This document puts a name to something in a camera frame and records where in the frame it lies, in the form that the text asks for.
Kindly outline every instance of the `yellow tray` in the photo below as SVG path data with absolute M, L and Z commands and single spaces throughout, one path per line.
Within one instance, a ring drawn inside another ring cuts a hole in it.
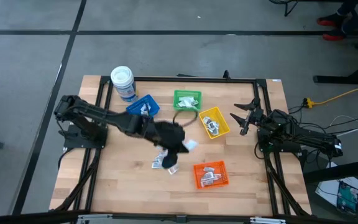
M 205 131 L 208 133 L 208 136 L 209 136 L 210 139 L 217 138 L 219 136 L 222 136 L 222 135 L 230 132 L 230 128 L 227 125 L 226 121 L 224 120 L 223 115 L 222 115 L 221 111 L 219 110 L 219 108 L 217 106 L 215 106 L 214 108 L 211 108 L 211 109 L 208 109 L 206 111 L 201 112 L 198 116 L 200 117 L 200 120 L 201 120 L 202 124 L 204 125 Z M 203 119 L 206 116 L 208 116 L 213 121 L 216 121 L 219 124 L 219 134 L 217 136 L 213 136 L 208 131 L 208 128 L 204 124 Z

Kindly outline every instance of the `black shoe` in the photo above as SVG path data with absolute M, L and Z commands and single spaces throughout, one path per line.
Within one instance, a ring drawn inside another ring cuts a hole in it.
M 340 16 L 334 13 L 330 16 L 318 18 L 317 23 L 322 26 L 332 26 L 332 27 L 340 28 L 345 18 L 346 16 Z
M 338 41 L 346 38 L 346 34 L 340 29 L 334 29 L 332 31 L 323 34 L 323 39 L 328 41 Z

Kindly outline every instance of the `metal bracket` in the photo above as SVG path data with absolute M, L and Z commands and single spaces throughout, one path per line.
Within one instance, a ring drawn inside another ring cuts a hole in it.
M 225 70 L 222 78 L 225 78 L 229 82 L 231 80 L 229 71 Z
M 250 222 L 255 224 L 285 224 L 285 220 L 279 220 L 274 218 L 260 218 L 260 217 L 252 217 L 250 219 Z
M 108 129 L 101 127 L 100 137 L 95 141 L 90 141 L 81 135 L 81 129 L 74 124 L 69 125 L 67 132 L 65 133 L 67 138 L 65 139 L 64 147 L 67 148 L 90 148 L 90 149 L 102 149 L 106 145 Z
M 112 218 L 112 214 L 91 214 L 91 215 L 79 215 L 78 221 L 81 223 L 85 221 L 104 220 Z
M 104 85 L 106 83 L 109 83 L 110 80 L 111 80 L 110 76 L 102 76 L 100 78 L 100 83 L 99 84 Z
M 259 86 L 261 86 L 261 87 L 263 87 L 263 88 L 267 88 L 266 79 L 264 79 L 264 78 L 257 78 L 255 81 L 256 81 L 256 83 L 257 83 Z
M 177 223 L 186 223 L 187 215 L 177 215 Z

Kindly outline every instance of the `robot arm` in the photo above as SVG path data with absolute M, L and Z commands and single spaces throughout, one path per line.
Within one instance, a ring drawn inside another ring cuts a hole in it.
M 185 139 L 185 131 L 177 123 L 154 122 L 149 116 L 105 110 L 87 103 L 79 96 L 63 96 L 54 115 L 58 121 L 71 121 L 81 129 L 81 135 L 90 141 L 102 138 L 101 125 L 107 123 L 117 127 L 129 137 L 144 138 L 154 145 L 162 146 L 168 150 L 168 156 L 162 162 L 164 168 L 177 163 L 178 153 L 188 152 L 182 143 Z M 91 118 L 95 122 L 89 122 L 86 118 Z
M 271 148 L 270 151 L 299 152 L 298 145 L 301 144 L 319 149 L 329 157 L 343 155 L 341 142 L 335 135 L 301 128 L 292 116 L 280 110 L 273 110 L 266 116 L 264 111 L 260 109 L 259 103 L 259 99 L 254 99 L 249 105 L 234 105 L 250 111 L 246 119 L 231 114 L 242 128 L 241 135 L 247 134 L 249 124 L 253 124 L 258 127 L 261 145 Z

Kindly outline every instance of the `black metal frame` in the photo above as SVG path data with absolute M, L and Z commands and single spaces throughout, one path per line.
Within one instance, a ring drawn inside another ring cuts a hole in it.
M 96 103 L 100 104 L 101 95 L 103 94 L 104 86 L 109 81 L 109 77 L 101 77 L 98 95 Z M 269 100 L 269 94 L 267 89 L 266 80 L 264 79 L 238 79 L 238 78 L 230 78 L 228 72 L 226 71 L 224 74 L 224 78 L 198 78 L 198 77 L 135 77 L 135 81 L 140 82 L 200 82 L 200 83 L 248 83 L 253 86 L 254 89 L 254 96 L 259 97 L 259 88 L 262 89 L 262 92 L 264 94 L 264 101 L 265 101 L 265 108 L 267 110 L 267 113 L 271 113 L 271 107 L 270 107 L 270 100 Z M 108 87 L 108 94 L 106 97 L 106 102 L 104 105 L 104 108 L 108 109 L 110 102 L 111 102 L 111 96 L 112 96 L 112 83 L 109 82 Z M 91 213 L 91 202 L 93 199 L 93 190 L 96 180 L 96 173 L 98 168 L 98 162 L 100 159 L 100 152 L 101 149 L 96 149 L 94 159 L 92 164 L 94 165 L 92 170 L 86 169 L 88 166 L 88 160 L 89 155 L 87 155 L 87 151 L 90 152 L 90 149 L 85 149 L 85 155 L 83 159 L 83 165 L 81 168 L 81 176 L 82 178 L 89 178 L 91 177 L 91 181 L 89 183 L 89 189 L 86 197 L 86 206 L 84 210 L 73 210 L 73 211 L 67 211 L 70 204 L 66 203 L 64 205 L 61 205 L 57 208 L 57 210 L 53 212 L 48 213 L 35 213 L 35 214 L 25 214 L 25 215 L 13 215 L 13 216 L 5 216 L 0 217 L 0 223 L 33 223 L 34 220 L 37 220 L 37 223 L 58 223 L 58 222 L 75 222 L 77 219 L 82 219 L 81 215 L 91 215 L 95 213 Z M 275 156 L 275 163 L 276 163 L 276 169 L 277 174 L 271 173 L 271 168 L 268 168 L 267 163 L 271 164 L 270 160 L 265 160 L 266 164 L 266 170 L 267 170 L 267 180 L 268 180 L 268 190 L 270 194 L 270 203 L 272 206 L 272 217 L 266 217 L 266 218 L 274 218 L 274 219 L 283 219 L 287 223 L 343 223 L 335 220 L 325 220 L 320 219 L 316 217 L 297 217 L 290 215 L 290 210 L 288 206 L 288 202 L 286 200 L 287 197 L 283 197 L 283 205 L 284 205 L 284 212 L 285 214 L 279 214 L 278 208 L 277 208 L 277 199 L 275 196 L 275 187 L 273 178 L 275 181 L 281 180 L 281 182 L 284 181 L 283 178 L 283 171 L 280 161 L 280 156 L 277 154 Z M 81 192 L 84 184 L 81 186 L 77 186 L 74 188 L 73 191 L 75 192 Z M 282 189 L 282 195 L 290 195 L 290 192 L 288 192 L 287 189 Z M 75 199 L 75 208 L 78 209 L 78 206 L 80 204 L 80 197 L 81 195 L 78 194 L 78 196 Z M 189 221 L 227 221 L 227 222 L 244 222 L 244 223 L 250 223 L 252 221 L 255 221 L 255 217 L 248 217 L 248 216 L 208 216 L 208 215 L 165 215 L 165 214 L 137 214 L 137 213 L 109 213 L 106 214 L 106 218 L 122 218 L 122 219 L 141 219 L 141 220 L 171 220 L 176 222 L 189 222 Z
M 108 109 L 110 102 L 111 102 L 111 96 L 112 96 L 112 83 L 109 81 L 110 77 L 101 77 L 100 79 L 100 83 L 99 83 L 99 88 L 98 88 L 98 94 L 96 97 L 96 103 L 95 105 L 99 106 L 101 103 L 101 96 L 103 94 L 103 90 L 104 90 L 104 86 L 105 84 L 109 83 L 108 86 L 108 93 L 106 96 L 106 101 L 105 101 L 105 105 L 104 108 Z M 245 84 L 251 84 L 253 86 L 254 89 L 254 96 L 255 97 L 259 97 L 259 88 L 262 89 L 262 92 L 264 94 L 264 101 L 265 101 L 265 107 L 267 110 L 267 113 L 271 113 L 271 107 L 270 107 L 270 100 L 269 100 L 269 93 L 267 91 L 267 83 L 265 79 L 239 79 L 239 78 L 231 78 L 229 75 L 228 71 L 224 72 L 223 78 L 199 78 L 199 77 L 135 77 L 135 81 L 138 82 L 200 82 L 200 83 L 245 83 Z M 85 178 L 86 173 L 89 171 L 87 169 L 88 167 L 88 163 L 89 163 L 89 158 L 90 158 L 90 150 L 91 149 L 85 149 L 85 154 L 84 154 L 84 158 L 83 158 L 83 163 L 81 166 L 81 175 L 80 175 L 80 179 L 79 181 L 81 182 L 82 178 Z M 100 156 L 100 152 L 95 154 L 94 157 L 94 162 L 95 162 L 95 169 L 92 171 L 91 173 L 91 180 L 89 183 L 89 188 L 88 188 L 88 193 L 87 193 L 87 197 L 86 197 L 86 205 L 85 205 L 85 211 L 89 211 L 90 212 L 90 208 L 91 208 L 91 203 L 92 203 L 92 199 L 93 199 L 93 190 L 94 190 L 94 185 L 96 183 L 96 174 L 97 174 L 97 170 L 98 170 L 98 164 L 99 164 L 99 156 Z M 282 171 L 282 166 L 281 166 L 281 160 L 280 160 L 280 155 L 278 153 L 275 154 L 275 163 L 276 163 L 276 169 L 278 172 L 278 177 L 284 181 L 284 177 L 283 177 L 283 171 Z M 269 194 L 270 194 L 270 201 L 271 201 L 271 206 L 272 206 L 272 211 L 273 211 L 273 215 L 278 215 L 278 207 L 277 207 L 277 199 L 275 196 L 275 189 L 274 189 L 274 182 L 272 177 L 267 173 L 267 180 L 268 180 L 268 189 L 269 189 Z M 77 191 L 79 191 L 78 196 L 75 198 L 75 202 L 74 202 L 74 210 L 79 209 L 79 204 L 80 204 L 80 198 L 81 198 L 81 193 L 82 193 L 82 189 L 83 185 L 80 186 L 80 188 L 75 189 Z M 24 202 L 20 202 L 19 200 L 17 201 L 17 205 L 20 205 L 21 203 Z M 286 201 L 286 199 L 283 197 L 283 205 L 284 205 L 284 211 L 286 215 L 290 214 L 290 210 L 289 210 L 289 206 L 288 206 L 288 202 Z M 60 210 L 66 210 L 68 209 L 69 205 L 63 205 L 60 206 L 58 208 L 58 211 L 56 212 L 60 212 Z M 175 217 L 175 220 L 204 220 L 204 221 L 209 221 L 209 220 L 213 220 L 213 221 L 218 221 L 218 220 L 225 220 L 225 221 L 234 221 L 234 220 L 239 220 L 240 222 L 245 222 L 246 220 L 250 219 L 250 217 L 211 217 L 211 216 L 189 216 L 189 215 L 185 215 L 185 216 L 180 216 L 180 215 L 159 215 L 159 214 L 147 214 L 147 215 L 139 215 L 139 214 L 134 214 L 132 216 L 132 214 L 126 214 L 127 217 L 129 218 L 145 218 L 145 219 L 156 219 L 156 220 L 172 220 L 173 217 Z

